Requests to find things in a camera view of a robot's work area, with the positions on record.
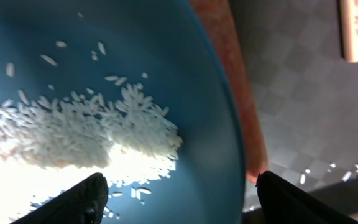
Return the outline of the dark blue plate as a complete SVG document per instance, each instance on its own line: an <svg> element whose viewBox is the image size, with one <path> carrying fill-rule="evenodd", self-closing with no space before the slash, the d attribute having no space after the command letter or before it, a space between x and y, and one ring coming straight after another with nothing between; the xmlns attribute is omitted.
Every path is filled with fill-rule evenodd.
<svg viewBox="0 0 358 224"><path fill-rule="evenodd" d="M0 103L71 92L120 95L108 75L141 83L178 126L170 178L124 195L105 223L240 223L244 143L229 84L187 1L0 1Z"/></svg>

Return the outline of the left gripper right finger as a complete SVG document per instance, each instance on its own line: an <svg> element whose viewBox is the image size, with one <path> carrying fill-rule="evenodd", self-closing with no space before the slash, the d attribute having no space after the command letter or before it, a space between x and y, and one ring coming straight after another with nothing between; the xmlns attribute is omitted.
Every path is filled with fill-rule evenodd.
<svg viewBox="0 0 358 224"><path fill-rule="evenodd" d="M273 172L259 174L256 187L267 224L358 224Z"/></svg>

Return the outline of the orange carrot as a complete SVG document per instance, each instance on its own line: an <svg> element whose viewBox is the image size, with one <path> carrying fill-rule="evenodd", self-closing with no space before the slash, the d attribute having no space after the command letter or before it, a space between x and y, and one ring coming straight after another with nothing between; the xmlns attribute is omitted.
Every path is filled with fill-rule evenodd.
<svg viewBox="0 0 358 224"><path fill-rule="evenodd" d="M228 0L189 0L223 65L246 145L246 180L256 183L269 169L257 108L247 79L241 46Z"/></svg>

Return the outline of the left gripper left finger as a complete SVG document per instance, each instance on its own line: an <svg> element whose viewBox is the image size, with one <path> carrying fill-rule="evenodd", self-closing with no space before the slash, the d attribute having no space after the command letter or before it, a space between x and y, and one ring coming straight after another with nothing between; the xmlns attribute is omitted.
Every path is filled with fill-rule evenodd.
<svg viewBox="0 0 358 224"><path fill-rule="evenodd" d="M12 224L100 224L108 185L97 172Z"/></svg>

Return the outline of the pile of white rice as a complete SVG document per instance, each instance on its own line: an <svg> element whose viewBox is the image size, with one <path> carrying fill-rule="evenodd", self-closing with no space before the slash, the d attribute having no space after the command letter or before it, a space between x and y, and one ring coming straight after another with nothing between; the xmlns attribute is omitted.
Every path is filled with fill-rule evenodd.
<svg viewBox="0 0 358 224"><path fill-rule="evenodd" d="M176 169L183 139L147 73L115 73L111 33L82 14L0 14L0 223L94 172L112 187Z"/></svg>

